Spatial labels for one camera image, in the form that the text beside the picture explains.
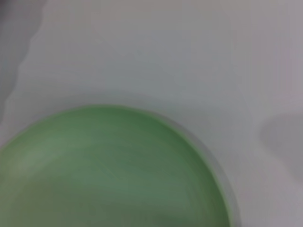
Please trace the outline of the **light green plate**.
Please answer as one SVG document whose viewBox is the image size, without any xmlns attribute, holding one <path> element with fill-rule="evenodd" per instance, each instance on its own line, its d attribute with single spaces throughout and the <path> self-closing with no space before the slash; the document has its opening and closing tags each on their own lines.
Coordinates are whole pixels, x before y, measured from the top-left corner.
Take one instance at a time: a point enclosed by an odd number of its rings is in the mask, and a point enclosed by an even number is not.
<svg viewBox="0 0 303 227">
<path fill-rule="evenodd" d="M 40 120 L 0 148 L 0 227 L 234 227 L 209 164 L 150 112 Z"/>
</svg>

